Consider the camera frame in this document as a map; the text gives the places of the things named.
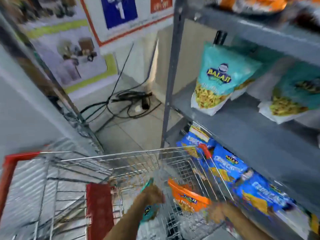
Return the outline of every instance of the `shelf rack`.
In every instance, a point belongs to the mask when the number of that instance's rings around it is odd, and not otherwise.
[[[221,30],[215,44],[223,44],[228,33],[320,66],[320,36],[290,25],[286,15],[283,11],[268,18],[250,18],[207,7],[203,0],[176,0],[161,147],[177,138],[174,128],[167,131],[170,109],[175,109],[186,120],[205,127],[216,141],[320,217],[316,131],[295,121],[277,125],[258,113],[258,100],[247,94],[227,101],[214,116],[191,108],[195,82],[172,94],[185,19]]]

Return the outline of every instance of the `poster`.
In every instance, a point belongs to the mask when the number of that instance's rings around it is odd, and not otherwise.
[[[173,23],[175,0],[80,0],[102,53]]]
[[[85,96],[88,85],[99,82],[99,89],[101,80],[118,74],[114,56],[101,55],[80,0],[11,0],[11,5],[19,27],[66,93],[81,90]]]

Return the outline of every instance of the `metal wire basket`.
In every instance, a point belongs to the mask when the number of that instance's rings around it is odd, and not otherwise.
[[[164,192],[166,203],[161,205],[154,220],[140,225],[137,239],[203,239],[223,224],[206,222],[203,212],[183,211],[174,202],[168,179],[187,185],[193,192],[213,201],[226,200],[225,192],[231,199],[232,195],[227,187],[221,189],[223,180],[204,170],[201,163],[186,152],[188,149],[190,147],[176,147],[94,157],[76,151],[10,155],[6,157],[0,181],[0,236],[5,232],[16,240],[102,239],[127,212],[146,181],[153,177]],[[206,147],[202,145],[202,149],[212,160]],[[21,160],[28,162],[16,168]],[[15,179],[28,166],[43,169],[41,193],[33,195],[21,190],[19,197],[13,199],[19,188]],[[12,216],[12,202],[32,202],[33,198],[39,200],[35,214],[14,229],[3,224]],[[102,216],[98,214],[101,211],[105,212]]]

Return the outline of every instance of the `shopping cart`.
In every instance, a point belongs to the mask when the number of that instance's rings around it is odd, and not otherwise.
[[[199,148],[214,164],[206,146]],[[230,199],[233,196],[221,175],[217,178],[205,170],[207,161],[192,158],[190,149],[196,148],[92,157],[77,151],[7,156],[0,181],[0,237],[103,239],[152,177],[166,203],[154,220],[140,225],[137,239],[203,239],[223,223],[206,222],[203,212],[183,211],[174,202],[168,179],[212,201],[226,201],[226,193]]]

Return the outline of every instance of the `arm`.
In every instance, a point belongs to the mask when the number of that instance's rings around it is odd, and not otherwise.
[[[146,187],[103,240],[135,240],[145,207],[157,203],[164,203],[161,190],[155,185]]]
[[[225,216],[228,217],[235,230],[245,240],[272,240],[268,234],[258,228],[239,208],[231,203],[220,203],[209,212],[209,215],[216,223],[219,223],[220,219],[224,220]]]

